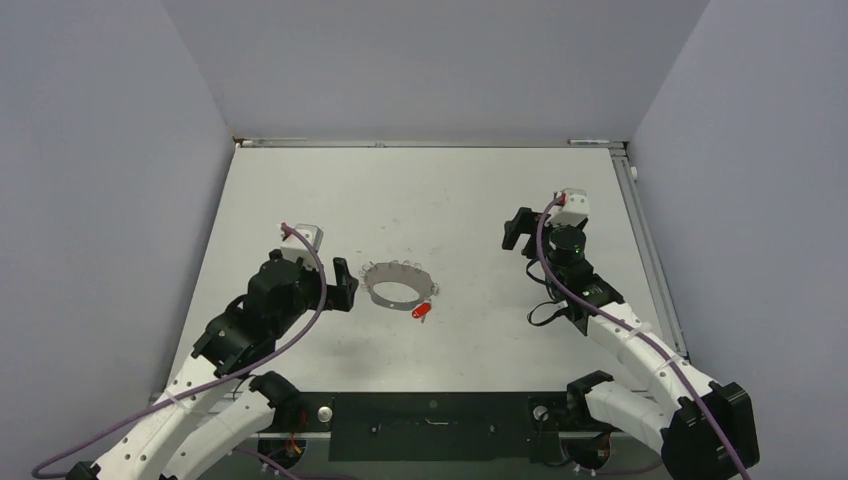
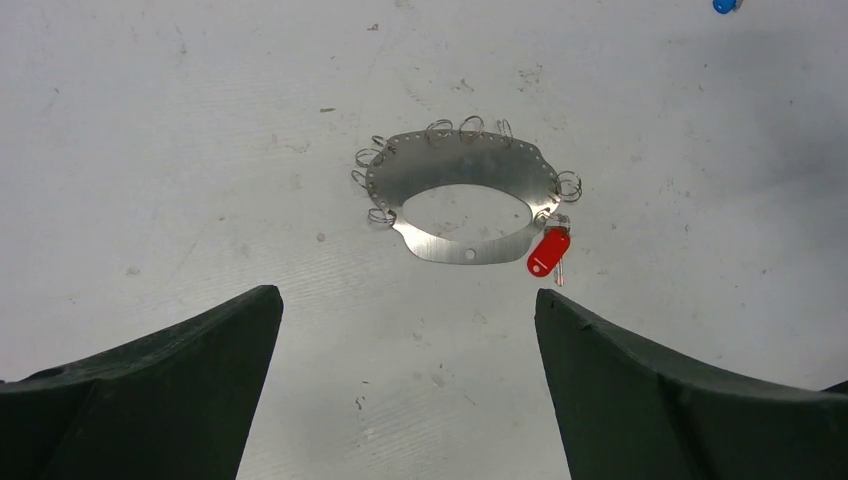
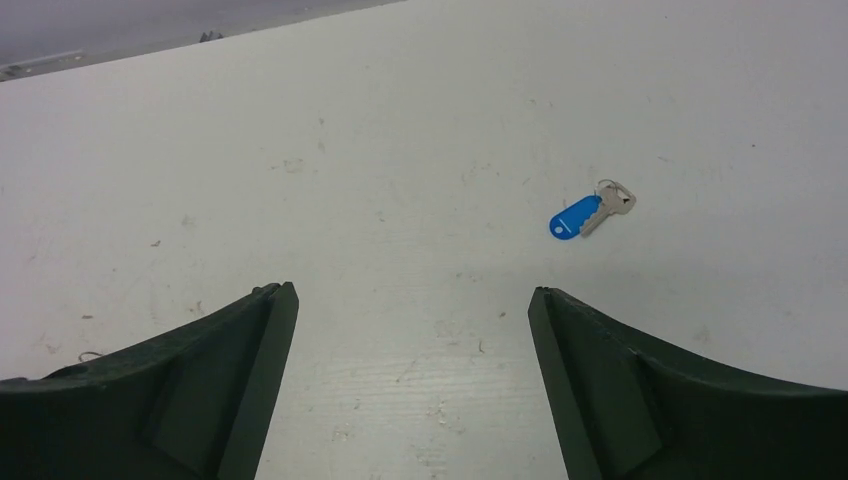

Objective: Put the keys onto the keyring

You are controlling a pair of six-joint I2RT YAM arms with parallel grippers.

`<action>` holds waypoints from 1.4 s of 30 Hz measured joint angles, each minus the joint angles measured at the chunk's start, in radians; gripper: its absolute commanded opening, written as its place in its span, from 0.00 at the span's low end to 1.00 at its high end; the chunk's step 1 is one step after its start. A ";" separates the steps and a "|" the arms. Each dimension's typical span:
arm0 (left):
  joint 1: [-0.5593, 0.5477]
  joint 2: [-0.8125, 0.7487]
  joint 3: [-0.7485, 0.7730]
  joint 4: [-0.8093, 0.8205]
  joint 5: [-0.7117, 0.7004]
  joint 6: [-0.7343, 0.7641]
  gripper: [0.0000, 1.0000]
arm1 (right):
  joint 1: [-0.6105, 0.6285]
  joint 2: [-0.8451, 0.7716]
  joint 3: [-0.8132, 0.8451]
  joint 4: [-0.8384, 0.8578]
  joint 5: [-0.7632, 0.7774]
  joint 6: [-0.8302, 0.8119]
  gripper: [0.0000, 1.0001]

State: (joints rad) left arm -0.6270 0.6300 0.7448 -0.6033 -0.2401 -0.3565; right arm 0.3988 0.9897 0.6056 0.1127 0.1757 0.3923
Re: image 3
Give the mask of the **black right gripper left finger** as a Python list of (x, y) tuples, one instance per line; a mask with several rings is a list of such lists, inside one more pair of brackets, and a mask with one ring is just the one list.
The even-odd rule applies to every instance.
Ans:
[(255, 288), (201, 319), (41, 379), (1, 383), (5, 479), (252, 479), (299, 299)]

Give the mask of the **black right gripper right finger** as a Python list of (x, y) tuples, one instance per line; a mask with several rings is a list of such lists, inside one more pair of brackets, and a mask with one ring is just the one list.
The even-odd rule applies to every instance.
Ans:
[(847, 394), (725, 365), (555, 288), (528, 319), (572, 479), (843, 479)]

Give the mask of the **silver key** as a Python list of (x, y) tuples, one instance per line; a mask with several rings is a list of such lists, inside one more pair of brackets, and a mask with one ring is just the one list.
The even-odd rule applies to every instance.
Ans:
[(601, 203), (581, 228), (582, 237), (588, 237), (608, 217), (628, 214), (636, 204), (636, 197), (632, 192), (615, 181), (601, 187), (597, 195), (601, 198)]

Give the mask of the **blue key tag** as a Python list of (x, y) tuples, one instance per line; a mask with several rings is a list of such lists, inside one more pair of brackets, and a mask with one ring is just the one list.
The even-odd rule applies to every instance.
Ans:
[(558, 240), (570, 240), (580, 235), (584, 223), (598, 210), (601, 198), (589, 195), (570, 204), (551, 217), (549, 232)]

